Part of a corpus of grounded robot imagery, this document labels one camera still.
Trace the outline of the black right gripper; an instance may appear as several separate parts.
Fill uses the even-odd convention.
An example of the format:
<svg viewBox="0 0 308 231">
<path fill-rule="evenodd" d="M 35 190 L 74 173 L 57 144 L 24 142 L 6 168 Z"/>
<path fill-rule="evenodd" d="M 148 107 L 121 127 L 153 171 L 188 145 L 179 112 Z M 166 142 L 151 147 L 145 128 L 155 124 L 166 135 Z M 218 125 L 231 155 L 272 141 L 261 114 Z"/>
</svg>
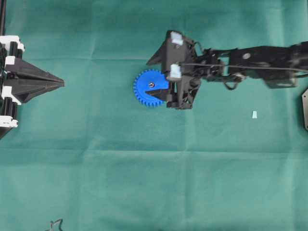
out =
<svg viewBox="0 0 308 231">
<path fill-rule="evenodd" d="M 167 103 L 168 108 L 191 109 L 202 79 L 211 76 L 212 50 L 179 31 L 169 30 L 160 48 L 146 65 L 161 64 L 161 72 L 168 82 L 167 89 L 146 91 Z"/>
</svg>

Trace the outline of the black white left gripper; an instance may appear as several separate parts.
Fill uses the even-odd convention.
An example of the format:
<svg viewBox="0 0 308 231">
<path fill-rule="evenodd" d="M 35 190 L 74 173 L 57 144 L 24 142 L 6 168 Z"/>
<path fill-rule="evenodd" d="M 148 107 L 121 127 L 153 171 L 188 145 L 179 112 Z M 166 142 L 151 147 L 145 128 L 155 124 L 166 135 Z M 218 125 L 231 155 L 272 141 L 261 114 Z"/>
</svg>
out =
<svg viewBox="0 0 308 231">
<path fill-rule="evenodd" d="M 21 59 L 18 36 L 0 37 L 0 137 L 18 127 L 17 108 L 32 98 L 64 87 L 64 80 Z M 9 79 L 9 73 L 26 79 Z"/>
</svg>

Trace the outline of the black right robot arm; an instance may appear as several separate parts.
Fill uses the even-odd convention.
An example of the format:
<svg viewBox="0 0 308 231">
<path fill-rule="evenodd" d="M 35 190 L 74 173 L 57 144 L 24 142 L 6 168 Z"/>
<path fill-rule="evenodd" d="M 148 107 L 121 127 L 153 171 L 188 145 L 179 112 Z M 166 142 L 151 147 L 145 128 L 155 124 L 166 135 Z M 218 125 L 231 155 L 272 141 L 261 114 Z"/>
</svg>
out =
<svg viewBox="0 0 308 231">
<path fill-rule="evenodd" d="M 308 43 L 288 47 L 257 46 L 229 50 L 200 49 L 201 44 L 179 31 L 169 30 L 160 48 L 147 62 L 160 64 L 168 82 L 165 89 L 146 93 L 165 101 L 167 107 L 191 109 L 202 80 L 220 82 L 234 90 L 250 78 L 261 79 L 270 89 L 296 87 L 308 76 Z"/>
</svg>

